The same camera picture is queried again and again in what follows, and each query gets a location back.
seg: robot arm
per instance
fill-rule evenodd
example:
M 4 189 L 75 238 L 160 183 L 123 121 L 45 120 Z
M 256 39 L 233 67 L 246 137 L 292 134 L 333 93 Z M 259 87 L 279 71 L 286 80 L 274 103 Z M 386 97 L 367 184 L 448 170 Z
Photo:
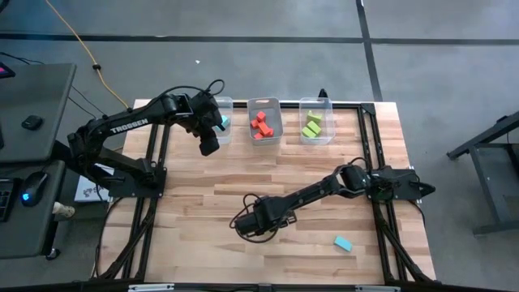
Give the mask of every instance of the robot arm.
M 218 104 L 209 93 L 210 86 L 206 90 L 197 88 L 199 93 L 192 98 L 187 94 L 169 94 L 169 91 L 177 88 L 184 87 L 171 88 L 150 100 L 144 107 L 90 120 L 76 133 L 69 134 L 67 138 L 71 155 L 78 168 L 83 170 L 82 174 L 102 187 L 109 188 L 111 183 L 117 182 L 117 178 L 95 166 L 96 163 L 101 163 L 130 174 L 142 185 L 153 187 L 156 177 L 151 161 L 144 158 L 134 160 L 103 147 L 110 136 L 149 124 L 178 124 L 187 133 L 200 137 L 199 148 L 202 155 L 215 152 L 220 146 L 212 128 L 217 126 L 224 129 L 221 126 Z

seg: wooden table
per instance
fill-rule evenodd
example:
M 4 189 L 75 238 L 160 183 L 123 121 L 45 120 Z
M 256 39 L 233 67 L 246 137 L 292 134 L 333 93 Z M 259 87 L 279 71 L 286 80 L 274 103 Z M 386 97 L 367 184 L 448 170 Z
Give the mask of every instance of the wooden table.
M 137 100 L 135 107 L 147 102 Z M 376 103 L 376 111 L 386 163 L 393 168 L 408 167 L 396 104 Z M 280 230 L 269 243 L 247 243 L 228 227 L 230 219 L 242 209 L 246 193 L 289 194 L 330 174 L 337 165 L 362 156 L 358 118 L 353 110 L 334 112 L 337 135 L 324 146 L 301 145 L 298 111 L 284 109 L 282 113 L 285 135 L 281 144 L 254 147 L 247 110 L 235 109 L 232 142 L 209 157 L 200 155 L 198 139 L 179 126 L 172 127 L 165 162 L 165 196 L 157 209 L 146 281 L 384 282 L 373 212 L 365 196 L 354 200 L 330 196 L 299 209 L 298 222 Z M 144 157 L 150 128 L 128 132 L 123 153 Z M 159 135 L 154 159 L 160 141 Z M 135 200 L 124 199 L 112 212 L 102 241 L 101 271 L 126 244 L 134 207 Z M 424 273 L 434 278 L 420 213 L 405 201 L 396 201 L 395 210 L 402 244 Z M 337 235 L 352 242 L 351 252 L 333 246 Z M 392 248 L 388 253 L 392 273 L 397 277 Z

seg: gray floor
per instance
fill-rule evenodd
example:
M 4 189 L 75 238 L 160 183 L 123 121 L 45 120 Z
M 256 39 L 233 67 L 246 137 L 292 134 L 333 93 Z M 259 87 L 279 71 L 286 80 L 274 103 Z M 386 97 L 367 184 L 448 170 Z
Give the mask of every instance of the gray floor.
M 17 0 L 0 15 L 0 32 L 65 33 L 52 12 Z M 360 37 L 354 0 L 65 1 L 56 7 L 78 32 L 175 36 Z M 364 0 L 372 37 L 518 38 L 512 0 Z M 227 82 L 236 99 L 298 99 L 326 88 L 338 101 L 373 101 L 360 44 L 88 43 L 112 87 L 132 102 L 178 84 Z M 491 222 L 468 157 L 445 153 L 519 109 L 517 46 L 374 45 L 384 101 L 398 104 L 411 163 L 437 187 L 424 200 L 427 235 L 439 280 L 519 290 L 519 231 L 475 238 Z M 75 62 L 75 86 L 109 113 L 120 105 L 100 86 L 77 42 L 4 41 L 0 50 L 42 62 Z M 14 65 L 15 62 L 2 58 Z M 60 138 L 88 116 L 69 104 Z M 122 144 L 122 137 L 110 147 Z M 511 141 L 519 135 L 512 133 Z M 100 222 L 61 228 L 61 259 L 0 260 L 0 286 L 88 277 Z

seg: clear plastic bin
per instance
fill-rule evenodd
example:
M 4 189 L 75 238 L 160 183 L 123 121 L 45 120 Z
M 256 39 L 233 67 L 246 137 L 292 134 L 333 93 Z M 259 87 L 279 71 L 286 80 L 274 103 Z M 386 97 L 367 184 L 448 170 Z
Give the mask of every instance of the clear plastic bin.
M 220 130 L 218 127 L 214 127 L 214 131 L 217 133 L 219 144 L 229 144 L 231 140 L 231 131 L 233 124 L 233 99 L 230 97 L 214 97 L 218 104 L 220 114 L 226 116 L 229 119 L 229 125 L 225 127 L 225 131 Z
M 299 130 L 303 144 L 325 145 L 335 137 L 332 108 L 332 101 L 327 97 L 304 97 L 299 101 Z M 315 138 L 309 138 L 302 134 L 302 129 L 308 123 L 307 115 L 309 111 L 321 117 L 321 122 L 318 125 L 321 132 Z
M 281 119 L 281 106 L 275 97 L 262 97 L 251 99 L 247 102 L 249 122 L 256 118 L 256 115 L 263 111 L 266 115 L 266 123 L 274 130 L 272 137 L 255 139 L 254 135 L 258 130 L 253 129 L 249 124 L 252 144 L 255 146 L 274 145 L 281 142 L 283 136 L 283 121 Z

